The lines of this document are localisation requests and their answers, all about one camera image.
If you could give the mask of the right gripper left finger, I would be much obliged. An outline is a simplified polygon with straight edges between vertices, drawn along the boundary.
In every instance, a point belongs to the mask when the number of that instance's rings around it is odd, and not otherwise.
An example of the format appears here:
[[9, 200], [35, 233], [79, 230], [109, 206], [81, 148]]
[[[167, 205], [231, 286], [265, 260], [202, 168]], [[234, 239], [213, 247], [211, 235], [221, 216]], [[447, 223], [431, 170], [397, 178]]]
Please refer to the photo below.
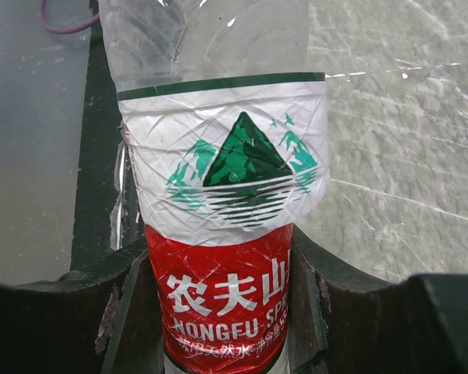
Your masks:
[[0, 373], [160, 373], [161, 312], [140, 238], [55, 281], [0, 284]]

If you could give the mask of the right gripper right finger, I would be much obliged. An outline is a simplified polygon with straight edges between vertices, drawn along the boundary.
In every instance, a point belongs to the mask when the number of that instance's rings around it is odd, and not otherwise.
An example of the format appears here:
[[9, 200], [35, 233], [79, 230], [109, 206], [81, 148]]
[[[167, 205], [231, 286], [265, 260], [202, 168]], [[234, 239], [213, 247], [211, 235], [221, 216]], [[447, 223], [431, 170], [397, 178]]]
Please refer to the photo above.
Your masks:
[[468, 274], [391, 284], [292, 236], [292, 372], [468, 373]]

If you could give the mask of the red label water bottle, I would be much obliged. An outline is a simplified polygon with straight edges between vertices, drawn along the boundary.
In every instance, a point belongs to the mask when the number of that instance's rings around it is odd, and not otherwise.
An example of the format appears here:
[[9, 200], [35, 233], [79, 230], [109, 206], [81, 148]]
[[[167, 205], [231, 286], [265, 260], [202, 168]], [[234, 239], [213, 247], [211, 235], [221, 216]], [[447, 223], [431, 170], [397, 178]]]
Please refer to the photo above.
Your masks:
[[102, 1], [167, 373], [287, 373], [293, 225], [329, 174], [307, 1]]

